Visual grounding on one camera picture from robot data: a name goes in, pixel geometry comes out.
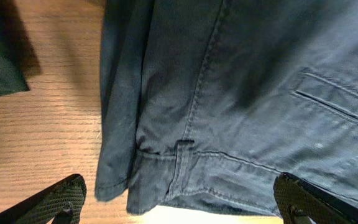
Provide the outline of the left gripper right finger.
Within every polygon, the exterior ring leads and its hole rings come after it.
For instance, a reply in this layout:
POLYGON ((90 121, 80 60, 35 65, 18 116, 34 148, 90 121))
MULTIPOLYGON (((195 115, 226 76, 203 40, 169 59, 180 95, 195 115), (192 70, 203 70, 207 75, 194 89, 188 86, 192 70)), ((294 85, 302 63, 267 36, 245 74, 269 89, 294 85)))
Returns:
POLYGON ((284 224, 358 224, 358 208, 293 174, 276 177, 273 191, 284 224))

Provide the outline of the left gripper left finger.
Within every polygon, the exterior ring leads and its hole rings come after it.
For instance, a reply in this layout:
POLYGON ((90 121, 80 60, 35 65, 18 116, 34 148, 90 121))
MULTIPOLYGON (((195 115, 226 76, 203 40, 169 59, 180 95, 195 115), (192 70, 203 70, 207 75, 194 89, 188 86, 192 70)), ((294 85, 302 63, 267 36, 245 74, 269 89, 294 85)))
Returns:
POLYGON ((82 175, 72 174, 0 213, 7 224, 78 224, 86 200, 82 175))

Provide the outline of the blue denim shorts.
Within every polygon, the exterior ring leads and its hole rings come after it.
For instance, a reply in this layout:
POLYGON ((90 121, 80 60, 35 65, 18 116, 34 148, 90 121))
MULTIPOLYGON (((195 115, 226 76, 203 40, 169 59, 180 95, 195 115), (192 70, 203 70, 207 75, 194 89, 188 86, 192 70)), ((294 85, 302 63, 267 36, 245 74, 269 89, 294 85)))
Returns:
POLYGON ((107 1, 95 196, 278 215, 306 179, 358 208, 358 0, 107 1))

